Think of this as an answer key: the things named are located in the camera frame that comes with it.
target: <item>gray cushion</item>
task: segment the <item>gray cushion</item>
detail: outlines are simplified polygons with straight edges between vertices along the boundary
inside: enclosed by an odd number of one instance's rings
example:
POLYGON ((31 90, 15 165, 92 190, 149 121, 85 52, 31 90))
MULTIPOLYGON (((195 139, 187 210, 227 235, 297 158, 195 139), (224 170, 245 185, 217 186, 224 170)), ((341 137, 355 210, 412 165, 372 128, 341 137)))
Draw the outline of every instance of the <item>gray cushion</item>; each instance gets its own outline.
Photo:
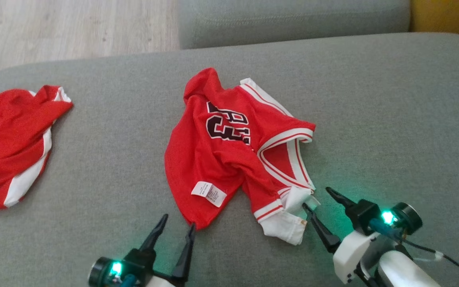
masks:
MULTIPOLYGON (((0 91, 63 85, 75 106, 53 126, 49 164, 29 195, 0 210, 0 286, 84 286, 99 256, 138 247, 166 212, 155 267, 173 268, 188 226, 163 155, 184 111, 184 85, 209 66, 224 87, 251 77, 317 124, 302 154, 320 217, 335 233, 351 225, 326 186, 384 208, 412 204, 424 226, 410 239, 459 260, 459 36, 388 34, 1 71, 0 91)), ((242 192, 197 234, 194 248, 188 286, 341 285, 312 227, 297 247, 266 237, 242 192)), ((449 263, 419 264, 442 285, 459 286, 459 269, 449 263)))
POLYGON ((408 0, 180 0, 184 49, 408 31, 408 0))

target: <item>white label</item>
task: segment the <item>white label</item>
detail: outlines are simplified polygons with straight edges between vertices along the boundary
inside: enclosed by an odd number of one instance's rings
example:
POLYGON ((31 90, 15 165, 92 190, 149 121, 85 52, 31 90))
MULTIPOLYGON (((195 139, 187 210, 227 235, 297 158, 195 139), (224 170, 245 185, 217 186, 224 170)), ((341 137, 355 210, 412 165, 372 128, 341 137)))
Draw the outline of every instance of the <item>white label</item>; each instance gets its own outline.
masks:
POLYGON ((216 207, 221 207, 222 202, 227 196, 224 191, 205 181, 198 181, 196 186, 192 189, 191 194, 206 198, 216 207))

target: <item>light wood floor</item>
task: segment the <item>light wood floor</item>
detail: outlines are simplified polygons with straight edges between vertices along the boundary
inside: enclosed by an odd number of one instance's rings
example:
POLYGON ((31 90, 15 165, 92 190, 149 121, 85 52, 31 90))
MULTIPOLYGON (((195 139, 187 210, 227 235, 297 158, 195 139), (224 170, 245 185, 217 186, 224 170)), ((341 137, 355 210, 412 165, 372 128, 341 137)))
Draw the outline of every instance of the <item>light wood floor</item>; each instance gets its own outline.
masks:
POLYGON ((0 70, 179 49, 177 0, 0 0, 0 70))

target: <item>red jersey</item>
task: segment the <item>red jersey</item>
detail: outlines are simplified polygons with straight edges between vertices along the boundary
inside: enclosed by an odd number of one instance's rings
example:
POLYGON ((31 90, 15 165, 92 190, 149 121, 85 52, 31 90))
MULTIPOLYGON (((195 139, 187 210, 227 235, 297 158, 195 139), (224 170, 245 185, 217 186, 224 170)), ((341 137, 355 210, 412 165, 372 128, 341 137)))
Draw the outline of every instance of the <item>red jersey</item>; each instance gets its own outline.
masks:
POLYGON ((187 83, 184 102, 165 169, 185 219, 207 227, 242 187, 266 235, 300 244, 306 221, 295 214, 314 187, 299 142, 312 141, 315 125, 294 118, 251 79, 223 89, 213 68, 187 83))

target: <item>jersey number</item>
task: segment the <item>jersey number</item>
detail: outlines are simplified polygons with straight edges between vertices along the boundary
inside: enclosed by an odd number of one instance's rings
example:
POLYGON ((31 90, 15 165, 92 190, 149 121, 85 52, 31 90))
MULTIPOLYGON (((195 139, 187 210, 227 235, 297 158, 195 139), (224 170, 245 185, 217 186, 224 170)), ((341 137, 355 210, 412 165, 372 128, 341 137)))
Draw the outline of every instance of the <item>jersey number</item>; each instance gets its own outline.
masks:
POLYGON ((209 113, 215 113, 206 120, 206 130, 210 135, 210 138, 221 138, 223 140, 241 140, 246 145, 250 145, 251 142, 251 133, 249 128, 242 127, 237 128, 234 126, 223 125, 223 117, 236 125, 246 126, 249 122, 247 121, 247 116, 243 113, 238 113, 232 110, 218 109, 215 105, 208 102, 206 103, 206 109, 209 113))

